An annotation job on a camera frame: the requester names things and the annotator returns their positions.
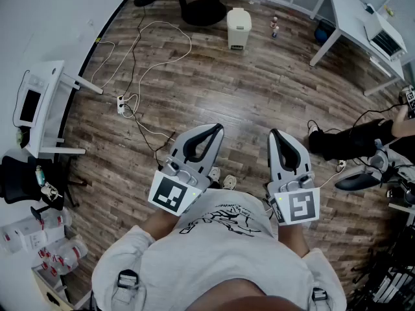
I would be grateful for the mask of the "white desk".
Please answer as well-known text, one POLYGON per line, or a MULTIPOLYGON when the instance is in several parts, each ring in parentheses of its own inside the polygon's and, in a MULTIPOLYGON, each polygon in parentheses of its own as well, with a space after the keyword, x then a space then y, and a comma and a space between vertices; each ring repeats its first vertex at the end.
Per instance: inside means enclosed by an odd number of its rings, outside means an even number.
MULTIPOLYGON (((315 66, 333 44, 344 36, 353 43, 364 49, 370 54, 370 61, 380 70, 390 76, 390 80, 379 84, 371 89, 364 90, 364 95, 372 95, 384 88, 398 82, 404 81, 404 73, 401 64, 401 58, 391 62, 386 59, 375 47, 373 47, 366 36, 364 22, 371 15, 365 10, 365 5, 360 0, 330 0, 335 16, 335 31, 328 40, 321 46, 318 52, 309 62, 310 66, 315 66)), ((320 10, 324 0, 318 0, 310 18, 313 19, 320 10)))

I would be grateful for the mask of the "person's right forearm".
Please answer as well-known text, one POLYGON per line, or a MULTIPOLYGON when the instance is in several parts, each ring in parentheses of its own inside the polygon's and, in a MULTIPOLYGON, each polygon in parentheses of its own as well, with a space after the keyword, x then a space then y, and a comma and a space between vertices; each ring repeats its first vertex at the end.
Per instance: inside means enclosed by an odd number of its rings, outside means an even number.
POLYGON ((303 234, 302 224, 279 225, 278 241, 291 249, 299 257, 304 257, 309 252, 309 246, 303 234))

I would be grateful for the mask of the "white appliance with black screen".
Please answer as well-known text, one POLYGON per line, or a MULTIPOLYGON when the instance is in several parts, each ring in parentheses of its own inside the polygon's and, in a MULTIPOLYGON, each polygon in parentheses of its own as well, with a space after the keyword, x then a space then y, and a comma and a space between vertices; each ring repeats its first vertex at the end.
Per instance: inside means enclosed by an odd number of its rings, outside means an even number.
POLYGON ((14 124, 33 127, 36 124, 40 107, 48 87, 48 82, 37 75, 25 77, 18 92, 18 101, 14 112, 14 124))

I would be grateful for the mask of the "another person's forearm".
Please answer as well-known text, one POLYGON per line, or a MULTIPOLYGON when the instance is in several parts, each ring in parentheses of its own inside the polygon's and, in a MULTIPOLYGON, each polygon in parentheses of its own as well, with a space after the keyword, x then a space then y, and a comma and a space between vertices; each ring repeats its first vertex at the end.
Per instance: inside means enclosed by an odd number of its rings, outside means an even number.
POLYGON ((415 118, 407 117, 409 107, 403 105, 394 119, 391 134, 396 138, 410 137, 415 135, 415 118))

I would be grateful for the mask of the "pile of clear plastic bottles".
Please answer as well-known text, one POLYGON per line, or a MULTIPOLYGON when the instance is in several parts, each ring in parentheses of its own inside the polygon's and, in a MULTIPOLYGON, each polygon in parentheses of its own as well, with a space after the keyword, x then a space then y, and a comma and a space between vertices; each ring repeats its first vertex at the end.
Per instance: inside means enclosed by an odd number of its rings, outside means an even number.
POLYGON ((48 209, 40 214, 0 227, 0 250, 14 254, 21 250, 35 251, 41 267, 53 276, 66 275, 74 270, 88 248, 79 236, 67 238, 65 229, 72 224, 71 213, 48 209))

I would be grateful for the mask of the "person's left shoe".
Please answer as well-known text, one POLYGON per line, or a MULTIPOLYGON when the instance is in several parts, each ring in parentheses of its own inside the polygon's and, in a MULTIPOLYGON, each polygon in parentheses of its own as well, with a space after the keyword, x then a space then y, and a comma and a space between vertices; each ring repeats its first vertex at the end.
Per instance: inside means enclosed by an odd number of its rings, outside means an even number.
POLYGON ((220 180, 220 168, 219 167, 211 167, 208 177, 211 181, 211 185, 209 186, 210 188, 212 189, 221 188, 221 185, 219 183, 219 180, 220 180))

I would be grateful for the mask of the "black metal rack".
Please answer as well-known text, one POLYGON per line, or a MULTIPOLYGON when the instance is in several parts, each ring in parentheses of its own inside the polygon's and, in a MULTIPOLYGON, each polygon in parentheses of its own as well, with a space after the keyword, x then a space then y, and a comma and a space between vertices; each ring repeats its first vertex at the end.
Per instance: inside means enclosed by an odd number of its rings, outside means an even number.
POLYGON ((415 225, 406 226, 391 248, 371 254, 353 282, 363 278, 348 311, 415 311, 415 225))

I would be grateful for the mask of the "black office chair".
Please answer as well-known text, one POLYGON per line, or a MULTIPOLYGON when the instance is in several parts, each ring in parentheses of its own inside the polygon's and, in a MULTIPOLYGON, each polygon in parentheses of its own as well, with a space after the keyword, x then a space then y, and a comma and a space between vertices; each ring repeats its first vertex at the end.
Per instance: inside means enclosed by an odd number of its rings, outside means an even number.
POLYGON ((69 157, 66 165, 63 165, 60 162, 55 163, 51 159, 29 157, 26 162, 23 162, 7 155, 4 156, 0 163, 0 197, 7 204, 25 200, 41 200, 47 206, 41 208, 40 211, 49 208, 62 210, 65 198, 69 199, 73 207, 77 207, 78 204, 71 197, 69 186, 85 187, 87 183, 69 180, 69 168, 73 159, 73 156, 69 157), (57 188, 58 195, 55 199, 50 200, 41 192, 35 173, 37 167, 42 169, 45 181, 57 188))

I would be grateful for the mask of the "white side table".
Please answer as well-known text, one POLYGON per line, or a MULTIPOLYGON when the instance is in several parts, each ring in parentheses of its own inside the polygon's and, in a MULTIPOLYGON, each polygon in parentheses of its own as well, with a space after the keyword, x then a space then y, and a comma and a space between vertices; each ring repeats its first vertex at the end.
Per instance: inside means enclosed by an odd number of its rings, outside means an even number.
POLYGON ((21 85, 25 77, 28 77, 30 74, 37 75, 46 80, 49 85, 45 92, 36 124, 31 128, 27 127, 29 129, 29 141, 23 148, 36 158, 52 154, 85 154, 86 150, 83 148, 63 147, 64 139, 59 138, 59 132, 53 130, 55 126, 60 127, 66 108, 65 104, 58 102, 58 99, 62 97, 58 94, 58 91, 60 89, 69 91, 79 90, 80 87, 85 87, 101 95, 103 90, 81 76, 66 71, 63 60, 34 64, 28 71, 24 72, 21 85))

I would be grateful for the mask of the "white pedal trash bin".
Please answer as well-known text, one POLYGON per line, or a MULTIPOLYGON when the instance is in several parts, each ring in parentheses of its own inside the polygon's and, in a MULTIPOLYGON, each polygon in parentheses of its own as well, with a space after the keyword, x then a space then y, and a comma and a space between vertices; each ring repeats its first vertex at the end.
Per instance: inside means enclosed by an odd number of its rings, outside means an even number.
POLYGON ((250 14, 243 8, 233 8, 227 13, 228 48, 243 50, 252 28, 250 14))

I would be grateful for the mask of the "person's grey t-shirt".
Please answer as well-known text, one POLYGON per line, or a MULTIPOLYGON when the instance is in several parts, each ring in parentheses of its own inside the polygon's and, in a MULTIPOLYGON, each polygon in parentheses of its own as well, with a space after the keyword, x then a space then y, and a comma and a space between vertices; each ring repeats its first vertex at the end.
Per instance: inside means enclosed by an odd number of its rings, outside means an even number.
POLYGON ((318 248, 299 257, 278 241, 262 203, 209 189, 166 237, 136 225, 109 247, 92 275, 102 311, 346 311, 334 269, 318 248), (118 274, 139 275, 136 290, 118 274), (312 300, 313 288, 327 292, 312 300))

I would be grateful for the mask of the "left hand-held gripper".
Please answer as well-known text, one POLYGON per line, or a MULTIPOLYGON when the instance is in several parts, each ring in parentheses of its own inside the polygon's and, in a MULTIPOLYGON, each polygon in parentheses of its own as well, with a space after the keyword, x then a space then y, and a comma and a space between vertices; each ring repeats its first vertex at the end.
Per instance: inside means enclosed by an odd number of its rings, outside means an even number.
POLYGON ((165 166, 154 174, 148 202, 181 216, 211 182, 208 178, 224 137, 223 125, 204 124, 180 134, 166 157, 165 166))

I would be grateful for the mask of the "blue ball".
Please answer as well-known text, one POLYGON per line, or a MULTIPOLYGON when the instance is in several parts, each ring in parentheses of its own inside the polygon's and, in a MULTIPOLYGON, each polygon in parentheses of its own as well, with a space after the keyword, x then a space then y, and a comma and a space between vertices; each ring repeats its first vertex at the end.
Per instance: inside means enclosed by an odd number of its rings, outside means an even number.
POLYGON ((332 22, 325 19, 321 19, 314 31, 314 37, 317 43, 323 45, 332 35, 335 29, 336 27, 334 26, 334 24, 332 24, 332 22))

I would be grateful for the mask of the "cardboard box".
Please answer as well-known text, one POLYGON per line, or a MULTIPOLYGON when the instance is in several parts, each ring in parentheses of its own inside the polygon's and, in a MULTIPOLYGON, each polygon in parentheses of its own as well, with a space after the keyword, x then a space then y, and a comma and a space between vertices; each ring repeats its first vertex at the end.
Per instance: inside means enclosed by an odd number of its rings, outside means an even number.
POLYGON ((60 276, 54 277, 41 266, 32 268, 32 274, 40 293, 52 311, 74 311, 75 307, 69 298, 67 286, 60 276))

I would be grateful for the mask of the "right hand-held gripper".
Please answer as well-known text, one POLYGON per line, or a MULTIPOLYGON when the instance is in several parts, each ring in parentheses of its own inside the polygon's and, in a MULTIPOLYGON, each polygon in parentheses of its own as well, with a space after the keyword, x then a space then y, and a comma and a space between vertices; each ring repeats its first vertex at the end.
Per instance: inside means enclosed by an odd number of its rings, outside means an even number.
POLYGON ((302 143, 281 130, 271 129, 268 163, 272 181, 268 184, 268 200, 278 224, 303 224, 319 219, 320 188, 314 186, 314 174, 306 174, 311 171, 311 160, 302 143), (292 176, 301 177, 292 180, 292 176))

